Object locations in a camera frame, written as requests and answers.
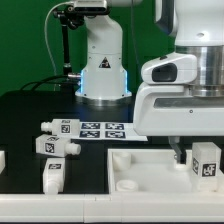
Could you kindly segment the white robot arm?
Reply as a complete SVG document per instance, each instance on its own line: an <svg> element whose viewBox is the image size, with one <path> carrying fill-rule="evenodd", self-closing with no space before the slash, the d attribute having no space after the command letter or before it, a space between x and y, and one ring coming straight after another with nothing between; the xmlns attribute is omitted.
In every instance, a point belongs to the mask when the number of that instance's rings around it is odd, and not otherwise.
<svg viewBox="0 0 224 224"><path fill-rule="evenodd" d="M87 65L77 95L98 105L130 95L121 65L122 30L109 6L130 0L80 0L86 16ZM166 136L186 161L183 136L224 136L224 0L155 0L155 22L175 37L175 51L146 62L133 125L144 136Z"/></svg>

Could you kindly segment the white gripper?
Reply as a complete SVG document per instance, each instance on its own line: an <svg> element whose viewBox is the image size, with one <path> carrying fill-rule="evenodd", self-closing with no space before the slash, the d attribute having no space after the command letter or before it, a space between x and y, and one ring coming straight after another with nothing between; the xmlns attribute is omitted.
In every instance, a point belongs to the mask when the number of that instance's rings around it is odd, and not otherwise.
<svg viewBox="0 0 224 224"><path fill-rule="evenodd" d="M187 159L180 136L224 136L224 99L195 97L197 58L171 53L146 62L136 94L133 126L144 136L169 136L178 164Z"/></svg>

